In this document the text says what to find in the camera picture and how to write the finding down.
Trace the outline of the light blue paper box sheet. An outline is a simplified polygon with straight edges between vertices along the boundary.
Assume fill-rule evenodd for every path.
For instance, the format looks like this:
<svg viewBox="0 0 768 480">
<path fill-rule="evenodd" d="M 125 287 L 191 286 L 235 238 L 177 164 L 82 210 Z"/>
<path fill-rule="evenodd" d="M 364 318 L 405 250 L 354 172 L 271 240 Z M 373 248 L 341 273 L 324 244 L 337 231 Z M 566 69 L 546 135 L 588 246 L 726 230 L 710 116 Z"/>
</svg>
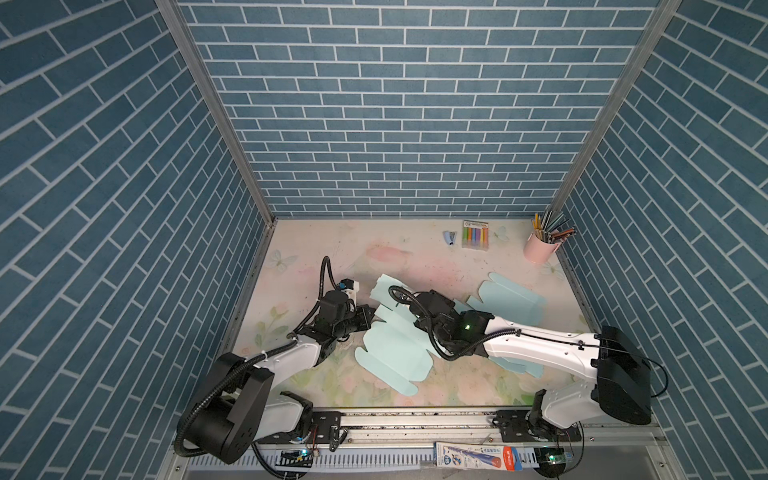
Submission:
<svg viewBox="0 0 768 480">
<path fill-rule="evenodd" d="M 447 363 L 436 353 L 428 335 L 414 326 L 409 307 L 393 300 L 391 286 L 403 283 L 383 274 L 370 297 L 379 303 L 356 362 L 393 390 L 396 406 L 457 406 L 462 403 L 455 383 L 445 377 Z"/>
</svg>

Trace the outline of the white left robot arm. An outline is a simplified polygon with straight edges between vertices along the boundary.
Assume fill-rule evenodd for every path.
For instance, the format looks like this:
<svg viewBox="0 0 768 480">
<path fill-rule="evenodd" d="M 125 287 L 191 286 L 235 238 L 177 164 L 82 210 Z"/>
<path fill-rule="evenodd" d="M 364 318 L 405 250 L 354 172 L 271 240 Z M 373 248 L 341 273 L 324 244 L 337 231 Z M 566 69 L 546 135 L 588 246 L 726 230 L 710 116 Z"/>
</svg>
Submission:
<svg viewBox="0 0 768 480">
<path fill-rule="evenodd" d="M 258 440 L 305 440 L 313 430 L 313 403 L 273 389 L 322 363 L 351 334 L 369 330 L 374 314 L 373 307 L 356 303 L 353 290 L 331 290 L 289 332 L 287 344 L 251 358 L 219 356 L 178 422 L 175 454 L 210 454 L 232 464 Z"/>
</svg>

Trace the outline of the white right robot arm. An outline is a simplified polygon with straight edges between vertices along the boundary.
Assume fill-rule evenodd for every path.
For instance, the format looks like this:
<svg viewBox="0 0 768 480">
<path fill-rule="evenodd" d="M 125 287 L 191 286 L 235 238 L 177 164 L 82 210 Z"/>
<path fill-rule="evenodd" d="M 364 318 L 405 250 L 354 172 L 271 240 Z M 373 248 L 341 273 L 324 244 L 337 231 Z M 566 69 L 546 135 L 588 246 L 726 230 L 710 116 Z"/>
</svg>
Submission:
<svg viewBox="0 0 768 480">
<path fill-rule="evenodd" d="M 400 300 L 446 361 L 504 358 L 572 375 L 572 384 L 535 394 L 526 421 L 538 435 L 603 415 L 630 425 L 652 420 L 651 361 L 615 327 L 575 334 L 521 325 L 490 312 L 460 312 L 434 290 L 405 292 Z"/>
</svg>

